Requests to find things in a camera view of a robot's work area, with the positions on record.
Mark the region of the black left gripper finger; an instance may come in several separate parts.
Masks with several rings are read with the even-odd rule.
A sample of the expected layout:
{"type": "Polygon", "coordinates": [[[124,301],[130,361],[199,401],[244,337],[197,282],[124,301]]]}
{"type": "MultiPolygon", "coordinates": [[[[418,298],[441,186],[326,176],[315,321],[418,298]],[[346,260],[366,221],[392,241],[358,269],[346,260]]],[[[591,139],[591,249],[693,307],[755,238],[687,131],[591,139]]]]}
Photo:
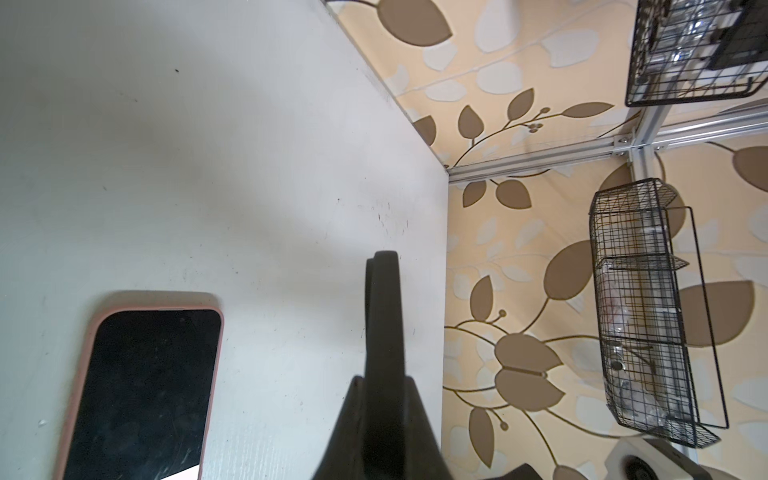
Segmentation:
{"type": "Polygon", "coordinates": [[[413,378],[405,372],[399,257],[366,262],[364,374],[352,378],[316,479],[449,479],[413,378]]]}

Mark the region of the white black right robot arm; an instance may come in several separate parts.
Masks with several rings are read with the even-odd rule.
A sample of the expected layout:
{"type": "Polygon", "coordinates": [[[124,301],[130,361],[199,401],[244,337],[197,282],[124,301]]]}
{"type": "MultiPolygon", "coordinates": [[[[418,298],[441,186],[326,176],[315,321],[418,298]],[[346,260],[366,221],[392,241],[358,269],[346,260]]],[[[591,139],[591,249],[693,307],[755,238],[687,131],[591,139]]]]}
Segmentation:
{"type": "Polygon", "coordinates": [[[737,477],[691,460],[658,438],[626,437],[604,462],[607,480],[736,480],[737,477]]]}

